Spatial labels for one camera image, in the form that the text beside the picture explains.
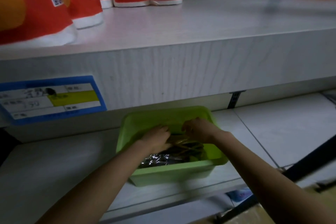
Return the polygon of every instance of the hand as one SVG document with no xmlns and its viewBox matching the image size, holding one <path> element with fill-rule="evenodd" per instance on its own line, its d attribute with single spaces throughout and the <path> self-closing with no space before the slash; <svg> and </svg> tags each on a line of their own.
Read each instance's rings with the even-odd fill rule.
<svg viewBox="0 0 336 224">
<path fill-rule="evenodd" d="M 157 154 L 171 146 L 166 143 L 169 137 L 170 132 L 167 126 L 157 126 L 145 133 L 140 140 L 144 142 L 146 147 L 149 147 L 150 154 Z"/>
<path fill-rule="evenodd" d="M 201 118 L 187 120 L 184 122 L 182 131 L 185 131 L 187 136 L 191 139 L 199 141 L 200 143 L 212 144 L 214 143 L 216 134 L 225 133 L 225 131 L 219 129 L 216 125 Z"/>
</svg>

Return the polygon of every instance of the green plastic basket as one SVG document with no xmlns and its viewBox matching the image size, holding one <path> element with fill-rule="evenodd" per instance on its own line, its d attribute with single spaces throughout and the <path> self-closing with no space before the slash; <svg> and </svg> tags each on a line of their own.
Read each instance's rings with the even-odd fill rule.
<svg viewBox="0 0 336 224">
<path fill-rule="evenodd" d="M 146 131 L 156 125 L 167 125 L 172 134 L 182 134 L 182 124 L 186 120 L 197 117 L 204 118 L 217 125 L 210 110 L 203 106 L 130 113 L 122 121 L 117 152 L 127 148 Z M 137 169 L 130 177 L 130 180 L 135 186 L 141 187 L 151 184 L 204 178 L 211 173 L 215 166 L 223 165 L 228 161 L 226 156 L 213 144 L 204 144 L 204 150 L 206 160 Z"/>
</svg>

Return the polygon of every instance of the blue price tag holder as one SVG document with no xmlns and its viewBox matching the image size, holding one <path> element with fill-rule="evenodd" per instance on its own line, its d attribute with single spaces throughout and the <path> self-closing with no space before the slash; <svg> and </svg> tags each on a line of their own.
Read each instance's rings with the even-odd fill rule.
<svg viewBox="0 0 336 224">
<path fill-rule="evenodd" d="M 107 110 L 91 75 L 0 83 L 0 109 L 14 125 Z"/>
</svg>

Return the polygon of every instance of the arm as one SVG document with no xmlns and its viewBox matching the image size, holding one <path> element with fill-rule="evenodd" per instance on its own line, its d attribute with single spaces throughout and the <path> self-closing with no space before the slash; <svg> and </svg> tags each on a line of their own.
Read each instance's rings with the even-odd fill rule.
<svg viewBox="0 0 336 224">
<path fill-rule="evenodd" d="M 150 154 L 166 150 L 170 136 L 168 127 L 155 127 L 102 165 L 53 205 L 36 224 L 97 223 L 114 198 Z"/>
<path fill-rule="evenodd" d="M 230 132 L 200 118 L 185 122 L 183 130 L 202 143 L 215 144 L 276 223 L 336 223 L 335 216 L 323 204 L 246 148 Z"/>
</svg>

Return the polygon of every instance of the forearm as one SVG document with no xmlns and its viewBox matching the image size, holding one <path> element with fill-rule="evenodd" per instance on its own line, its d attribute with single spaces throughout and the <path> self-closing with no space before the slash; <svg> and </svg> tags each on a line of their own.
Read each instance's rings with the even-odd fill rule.
<svg viewBox="0 0 336 224">
<path fill-rule="evenodd" d="M 135 142 L 76 185 L 37 224 L 97 223 L 128 177 L 149 154 L 142 141 Z"/>
<path fill-rule="evenodd" d="M 240 143 L 231 133 L 213 138 L 267 213 L 277 223 L 334 223 L 333 215 L 308 193 Z"/>
</svg>

